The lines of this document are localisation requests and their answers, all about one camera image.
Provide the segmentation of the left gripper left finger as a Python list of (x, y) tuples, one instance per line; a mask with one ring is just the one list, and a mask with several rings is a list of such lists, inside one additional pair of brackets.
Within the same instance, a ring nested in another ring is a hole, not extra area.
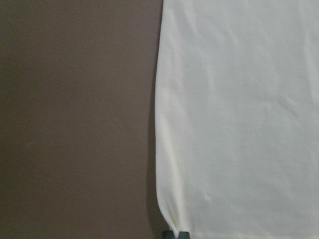
[(162, 239), (175, 239), (175, 235), (173, 231), (163, 231)]

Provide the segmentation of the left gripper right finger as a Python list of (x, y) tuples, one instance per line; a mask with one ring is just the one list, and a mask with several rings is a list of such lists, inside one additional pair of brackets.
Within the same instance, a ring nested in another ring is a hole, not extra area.
[(189, 232), (180, 231), (179, 234), (178, 234), (178, 239), (190, 239), (190, 233)]

